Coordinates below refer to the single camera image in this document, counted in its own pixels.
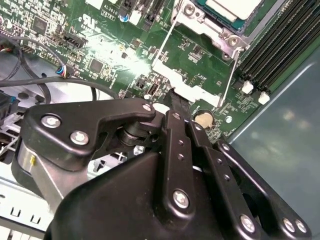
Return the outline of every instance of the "black cable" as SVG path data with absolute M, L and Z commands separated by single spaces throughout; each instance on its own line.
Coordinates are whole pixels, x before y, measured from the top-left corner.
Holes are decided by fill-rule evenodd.
M 22 53 L 21 57 L 21 66 L 25 70 L 25 72 L 29 75 L 30 78 L 32 79 L 39 79 L 38 75 L 32 71 L 32 69 L 29 67 L 25 55 Z M 45 104 L 50 104 L 51 103 L 51 93 L 48 88 L 48 86 L 45 83 L 38 84 L 38 87 L 40 88 L 41 92 L 43 93 L 44 99 L 45 99 Z
M 16 80 L 16 81 L 0 81 L 0 88 L 4 87 L 17 87 L 17 86 L 26 86 L 26 85 L 34 85 L 34 84 L 47 84 L 47 83 L 72 83 L 72 84 L 81 84 L 86 85 L 91 88 L 95 88 L 97 90 L 100 90 L 114 99 L 118 99 L 119 96 L 116 94 L 113 90 L 111 90 L 109 87 L 101 85 L 96 82 L 86 81 L 79 78 L 68 78 L 64 79 L 62 77 L 45 77 L 45 78 L 39 78 L 39 79 L 27 79 L 27 80 Z
M 94 87 L 91 87 L 92 101 L 97 101 L 97 90 Z
M 18 70 L 19 70 L 19 68 L 20 68 L 20 66 L 21 66 L 21 57 L 22 57 L 22 54 L 23 54 L 23 53 L 22 53 L 22 50 L 21 50 L 20 45 L 19 45 L 16 41 L 12 40 L 10 37 L 8 37 L 8 36 L 0 33 L 0 38 L 7 40 L 10 44 L 12 44 L 13 46 L 15 46 L 14 49 L 17 50 L 16 55 L 17 55 L 17 57 L 18 57 L 18 61 L 16 62 L 14 68 L 13 68 L 12 71 L 9 73 L 9 75 L 8 75 L 6 78 L 4 78 L 4 79 L 1 80 L 1 81 L 7 81 L 7 80 L 11 79 L 14 75 L 16 75 L 16 73 L 18 72 Z
M 49 52 L 50 54 L 52 54 L 54 56 L 54 58 L 59 62 L 59 64 L 61 66 L 64 66 L 66 65 L 62 60 L 61 58 L 54 52 L 52 51 L 48 46 L 44 45 L 43 43 L 35 40 L 35 39 L 32 39 L 32 38 L 29 38 L 29 37 L 26 37 L 26 36 L 12 36 L 10 37 L 11 39 L 13 40 L 20 40 L 20 41 L 29 41 L 29 42 L 32 42 L 34 44 L 37 44 L 38 46 L 42 47 L 43 49 L 45 49 L 47 52 Z

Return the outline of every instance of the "robotic arm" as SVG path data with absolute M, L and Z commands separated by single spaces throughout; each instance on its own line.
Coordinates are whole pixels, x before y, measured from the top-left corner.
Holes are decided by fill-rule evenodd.
M 55 213 L 45 240 L 311 239 L 232 146 L 168 99 L 166 115 L 140 98 L 27 111 L 12 172 Z M 147 151 L 88 181 L 92 159 L 135 146 Z

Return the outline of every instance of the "screw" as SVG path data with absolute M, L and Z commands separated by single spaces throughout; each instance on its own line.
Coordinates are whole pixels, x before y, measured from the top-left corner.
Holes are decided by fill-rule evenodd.
M 227 124 L 230 124 L 230 123 L 232 122 L 232 116 L 227 116 L 227 117 L 225 118 L 225 122 L 226 122 Z
M 148 112 L 151 111 L 151 106 L 149 104 L 143 104 L 142 107 L 147 110 Z
M 186 209 L 189 207 L 189 199 L 187 195 L 180 190 L 174 191 L 173 200 L 179 208 Z
M 180 120 L 180 115 L 179 115 L 178 113 L 174 112 L 174 113 L 172 113 L 172 115 L 173 115 L 176 119 Z
M 238 39 L 236 39 L 235 37 L 232 37 L 229 39 L 229 45 L 234 47 L 235 45 L 237 45 L 238 43 Z
M 294 225 L 286 218 L 283 219 L 283 223 L 290 232 L 294 233 L 295 232 L 295 227 Z
M 184 7 L 184 14 L 187 16 L 191 16 L 195 12 L 195 6 L 188 4 Z
M 61 121 L 56 116 L 47 115 L 41 119 L 41 123 L 47 128 L 55 129 L 61 125 Z
M 249 233 L 255 232 L 256 230 L 255 225 L 247 215 L 242 214 L 240 216 L 240 221 L 243 227 L 245 228 L 245 230 L 247 230 Z
M 224 150 L 227 150 L 227 151 L 230 150 L 230 147 L 225 143 L 222 143 L 222 147 L 224 148 Z
M 77 145 L 86 145 L 89 142 L 89 136 L 83 131 L 74 131 L 70 135 L 70 139 Z
M 307 232 L 307 229 L 305 227 L 305 225 L 299 221 L 299 220 L 295 220 L 295 224 L 297 225 L 298 229 L 303 232 L 303 233 L 306 233 Z

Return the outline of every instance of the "green circuit board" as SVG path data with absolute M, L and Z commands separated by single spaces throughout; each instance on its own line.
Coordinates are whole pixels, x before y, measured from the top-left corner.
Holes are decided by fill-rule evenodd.
M 141 29 L 140 23 L 135 26 L 119 20 L 121 0 L 115 4 L 103 0 L 100 9 L 90 2 L 94 0 L 1 0 L 0 16 L 4 21 L 0 27 L 14 35 L 45 43 L 75 69 L 77 77 L 106 85 L 120 98 L 127 95 L 143 98 L 150 94 L 151 102 L 161 102 L 171 86 L 166 78 L 151 70 L 151 63 L 171 26 L 174 1 L 165 1 L 148 32 Z M 275 2 L 264 1 L 245 34 L 253 31 Z M 61 45 L 55 36 L 60 27 L 85 38 L 86 45 L 80 49 Z M 47 52 L 34 44 L 26 44 L 26 52 L 58 66 Z M 174 28 L 160 60 L 179 72 L 189 86 L 198 85 L 218 96 L 224 93 L 232 65 L 230 60 L 222 59 L 222 52 L 208 37 L 197 35 L 183 25 Z M 140 79 L 143 85 L 137 85 Z M 214 114 L 214 126 L 207 129 L 210 140 L 214 141 L 220 136 L 230 136 L 259 107 L 258 96 L 243 94 L 231 87 L 219 109 L 199 100 L 190 106 L 190 112 L 194 115 L 205 109 Z M 232 117 L 232 121 L 226 122 L 227 117 Z

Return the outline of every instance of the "white label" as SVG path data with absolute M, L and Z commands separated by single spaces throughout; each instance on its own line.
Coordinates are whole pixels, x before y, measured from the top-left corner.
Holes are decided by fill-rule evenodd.
M 94 6 L 98 10 L 101 9 L 103 2 L 104 0 L 85 0 L 85 3 L 90 4 L 91 6 Z

